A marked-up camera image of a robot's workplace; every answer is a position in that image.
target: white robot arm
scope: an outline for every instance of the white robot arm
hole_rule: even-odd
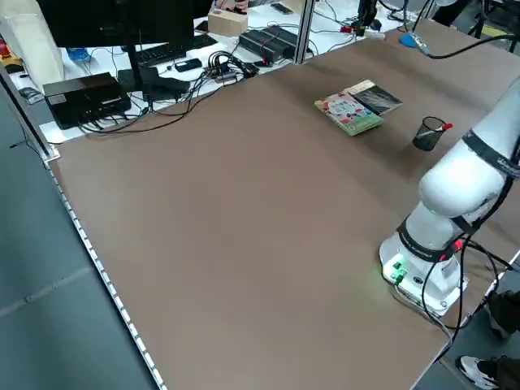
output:
[[[424,294],[427,308],[437,316],[444,315],[460,295],[460,266],[454,252],[446,252],[463,233],[453,219],[462,217],[471,225],[496,202],[507,176],[518,176],[518,166],[508,162],[520,137],[519,107],[520,79],[421,179],[421,201],[379,248],[384,278],[392,283],[399,280],[400,289],[420,306],[426,275],[437,263]],[[469,147],[473,145],[470,141],[486,144],[502,159],[491,164]]]

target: metal pole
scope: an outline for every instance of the metal pole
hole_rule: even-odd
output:
[[[11,106],[13,114],[16,115],[25,134],[31,141],[33,141],[34,146],[41,155],[41,158],[44,161],[50,161],[59,157],[47,142],[45,136],[41,132],[40,126],[37,125],[33,115],[29,112],[24,99],[20,96],[20,93],[11,81],[9,74],[3,65],[0,66],[0,85],[0,89],[5,93],[6,100]]]
[[[305,0],[303,11],[300,18],[300,29],[298,30],[298,40],[296,42],[296,50],[294,52],[294,63],[302,64],[306,59],[307,47],[309,47],[310,26],[312,24],[312,15],[314,14],[314,3],[316,0]]]

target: colorful book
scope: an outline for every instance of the colorful book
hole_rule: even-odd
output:
[[[370,80],[362,81],[353,87],[347,88],[345,91],[350,93],[358,102],[377,115],[386,114],[403,104],[397,97],[391,95]]]
[[[381,117],[364,107],[346,90],[318,100],[314,105],[350,136],[356,136],[383,122]]]

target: small black cup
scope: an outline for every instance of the small black cup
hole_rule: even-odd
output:
[[[439,142],[440,136],[444,134],[443,131],[436,131],[438,128],[444,126],[446,122],[435,116],[427,116],[422,120],[421,128],[417,131],[417,135],[413,140],[413,144],[417,149],[431,152]]]

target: brown table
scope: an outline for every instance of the brown table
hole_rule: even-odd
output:
[[[420,33],[437,53],[474,41]],[[54,171],[170,389],[403,389],[445,344],[392,299],[377,251],[520,58],[486,45],[435,61],[389,35],[221,90],[163,130],[60,146]],[[313,103],[364,79],[404,105],[349,137]],[[410,146],[426,115],[455,124],[429,154]],[[507,258],[517,199],[476,237]],[[467,260],[471,310],[492,276]]]

